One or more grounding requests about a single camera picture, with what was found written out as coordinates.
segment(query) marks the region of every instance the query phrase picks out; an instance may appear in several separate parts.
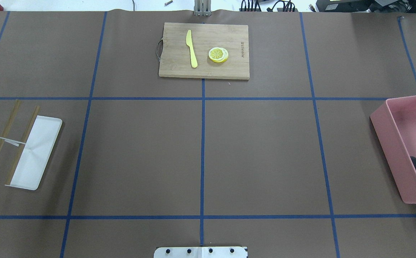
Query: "knife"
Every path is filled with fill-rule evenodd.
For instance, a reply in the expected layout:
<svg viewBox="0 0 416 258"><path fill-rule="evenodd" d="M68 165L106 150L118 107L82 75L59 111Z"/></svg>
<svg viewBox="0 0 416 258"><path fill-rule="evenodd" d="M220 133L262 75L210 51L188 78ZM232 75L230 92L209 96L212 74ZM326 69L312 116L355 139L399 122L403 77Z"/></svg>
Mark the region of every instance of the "knife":
<svg viewBox="0 0 416 258"><path fill-rule="evenodd" d="M190 49L190 65L193 68L196 68L198 66L197 58L195 57L195 52L193 51L193 45L192 45L192 31L187 31L187 36L185 36L185 44Z"/></svg>

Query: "gray tabletop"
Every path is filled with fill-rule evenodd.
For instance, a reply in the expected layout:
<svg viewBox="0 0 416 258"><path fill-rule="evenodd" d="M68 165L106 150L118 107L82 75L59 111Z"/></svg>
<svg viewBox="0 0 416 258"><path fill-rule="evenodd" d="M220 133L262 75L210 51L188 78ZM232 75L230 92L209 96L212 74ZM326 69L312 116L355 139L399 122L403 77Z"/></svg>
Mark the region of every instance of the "gray tabletop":
<svg viewBox="0 0 416 258"><path fill-rule="evenodd" d="M249 25L250 80L158 77L164 22ZM63 120L36 191L4 186L0 257L416 257L369 116L416 95L416 14L0 13L0 131Z"/></svg>

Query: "pink box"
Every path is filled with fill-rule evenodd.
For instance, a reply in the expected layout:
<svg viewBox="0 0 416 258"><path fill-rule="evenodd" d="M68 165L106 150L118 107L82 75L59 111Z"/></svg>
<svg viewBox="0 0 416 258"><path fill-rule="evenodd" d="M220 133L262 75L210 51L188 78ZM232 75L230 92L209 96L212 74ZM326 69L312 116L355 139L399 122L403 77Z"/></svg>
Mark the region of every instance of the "pink box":
<svg viewBox="0 0 416 258"><path fill-rule="evenodd" d="M416 204L416 96L388 99L370 119L402 200Z"/></svg>

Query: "lemon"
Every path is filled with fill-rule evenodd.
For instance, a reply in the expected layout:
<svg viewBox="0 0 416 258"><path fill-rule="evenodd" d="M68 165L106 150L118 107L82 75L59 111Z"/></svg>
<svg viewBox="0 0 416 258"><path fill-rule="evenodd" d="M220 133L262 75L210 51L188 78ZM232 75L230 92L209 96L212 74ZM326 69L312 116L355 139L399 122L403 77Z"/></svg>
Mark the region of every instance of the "lemon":
<svg viewBox="0 0 416 258"><path fill-rule="evenodd" d="M213 47L208 56L213 62L223 63L229 58L229 52L225 48Z"/></svg>

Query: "cutting board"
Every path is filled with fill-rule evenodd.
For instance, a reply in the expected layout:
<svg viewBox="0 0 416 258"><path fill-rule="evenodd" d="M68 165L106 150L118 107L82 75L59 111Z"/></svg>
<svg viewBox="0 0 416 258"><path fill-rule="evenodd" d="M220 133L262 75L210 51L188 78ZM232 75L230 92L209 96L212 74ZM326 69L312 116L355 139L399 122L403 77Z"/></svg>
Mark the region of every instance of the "cutting board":
<svg viewBox="0 0 416 258"><path fill-rule="evenodd" d="M185 44L187 31L192 30L192 43L198 67L190 65L190 52ZM224 63L208 57L213 47L229 52ZM163 50L158 75L178 78L212 78L249 80L249 32L247 25L165 23Z"/></svg>

